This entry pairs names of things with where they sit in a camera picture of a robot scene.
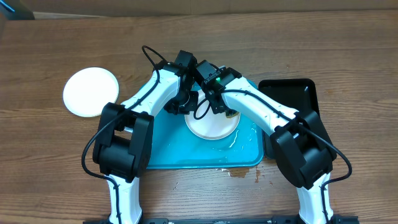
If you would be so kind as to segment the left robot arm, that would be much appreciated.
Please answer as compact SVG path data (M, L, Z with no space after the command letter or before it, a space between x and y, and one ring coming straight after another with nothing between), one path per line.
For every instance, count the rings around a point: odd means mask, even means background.
M105 223L140 223L139 178L150 160L155 117L161 110L189 114L197 108L192 91L196 58L181 50L174 62L162 58L153 64L150 80L123 104L107 103L97 133L83 151L93 148L97 178L108 183L111 213Z

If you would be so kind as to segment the white plate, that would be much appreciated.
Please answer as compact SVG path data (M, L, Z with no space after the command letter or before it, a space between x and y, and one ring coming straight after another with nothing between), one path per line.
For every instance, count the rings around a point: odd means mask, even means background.
M107 103L119 95L116 77L101 67L88 67L76 72L66 82L63 102L73 114L85 118L99 116Z
M199 120L193 117L193 112L184 116L189 130L196 136L207 140L219 140L229 136L238 126L240 114L229 118L226 113L214 114L211 109Z

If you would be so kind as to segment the green yellow sponge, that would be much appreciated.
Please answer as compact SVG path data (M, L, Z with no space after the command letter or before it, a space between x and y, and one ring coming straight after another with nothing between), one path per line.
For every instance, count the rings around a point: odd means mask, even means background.
M225 112L225 115L227 118L233 118L233 117L237 116L238 114L239 114L239 112L236 110L228 110Z

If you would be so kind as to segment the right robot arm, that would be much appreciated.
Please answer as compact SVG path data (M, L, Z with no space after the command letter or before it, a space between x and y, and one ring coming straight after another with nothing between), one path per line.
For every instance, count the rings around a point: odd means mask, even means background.
M297 188L301 221L330 223L333 210L327 182L336 152L319 115L273 100L232 68L204 60L193 76L215 114L242 113L269 136L280 172Z

